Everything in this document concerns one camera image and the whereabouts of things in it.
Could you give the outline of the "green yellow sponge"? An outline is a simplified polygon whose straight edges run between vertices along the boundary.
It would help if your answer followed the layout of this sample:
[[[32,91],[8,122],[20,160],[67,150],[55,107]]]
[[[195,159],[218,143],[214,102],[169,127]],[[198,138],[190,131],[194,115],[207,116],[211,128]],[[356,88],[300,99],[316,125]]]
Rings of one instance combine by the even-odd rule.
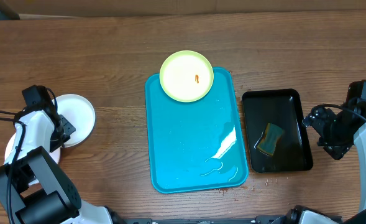
[[[260,139],[255,144],[255,148],[265,155],[273,156],[277,147],[277,143],[284,133],[285,130],[281,127],[273,123],[268,123]]]

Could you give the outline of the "green rimmed plate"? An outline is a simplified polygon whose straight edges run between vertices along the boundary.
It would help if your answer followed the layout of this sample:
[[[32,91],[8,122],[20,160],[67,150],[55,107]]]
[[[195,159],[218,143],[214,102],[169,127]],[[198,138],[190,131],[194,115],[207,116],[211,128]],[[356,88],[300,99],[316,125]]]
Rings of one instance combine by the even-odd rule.
[[[209,60],[192,50],[181,50],[168,56],[160,67],[160,84],[172,99],[191,103],[210,91],[214,72]]]

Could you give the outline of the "pink white plate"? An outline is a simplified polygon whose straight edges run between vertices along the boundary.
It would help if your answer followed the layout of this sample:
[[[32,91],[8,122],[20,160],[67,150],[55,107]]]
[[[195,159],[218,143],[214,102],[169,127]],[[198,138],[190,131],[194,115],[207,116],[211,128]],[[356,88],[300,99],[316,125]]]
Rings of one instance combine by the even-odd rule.
[[[12,150],[12,147],[14,145],[14,140],[16,138],[16,133],[14,133],[12,135],[12,137],[10,138],[7,146],[6,146],[6,150],[5,150],[5,153],[4,153],[4,159],[6,160],[9,156],[9,154],[11,153],[11,150]],[[59,161],[60,161],[60,156],[61,156],[61,147],[59,147],[58,149],[56,149],[55,151],[53,152],[50,152],[50,157],[58,164]]]

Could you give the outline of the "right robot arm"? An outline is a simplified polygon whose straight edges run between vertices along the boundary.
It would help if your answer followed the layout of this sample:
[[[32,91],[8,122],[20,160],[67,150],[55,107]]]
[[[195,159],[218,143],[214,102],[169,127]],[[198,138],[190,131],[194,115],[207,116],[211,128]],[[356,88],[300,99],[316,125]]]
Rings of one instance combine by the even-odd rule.
[[[303,119],[304,126],[312,127],[318,134],[318,146],[335,160],[352,146],[357,149],[360,166],[360,206],[358,214],[348,223],[366,223],[366,80],[349,85],[345,102],[335,114],[332,104],[315,106]]]

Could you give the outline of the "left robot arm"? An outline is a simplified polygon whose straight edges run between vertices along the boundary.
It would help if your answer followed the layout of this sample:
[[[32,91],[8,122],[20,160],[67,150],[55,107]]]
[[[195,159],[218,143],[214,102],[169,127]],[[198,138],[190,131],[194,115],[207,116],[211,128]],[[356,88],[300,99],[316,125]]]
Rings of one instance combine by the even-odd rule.
[[[91,134],[93,105],[80,95],[55,96],[41,85],[22,95],[26,106],[21,111],[0,111],[0,121],[11,121],[16,129],[0,166],[0,203],[9,223],[123,223],[110,208],[81,199],[58,165],[61,149],[81,144]]]

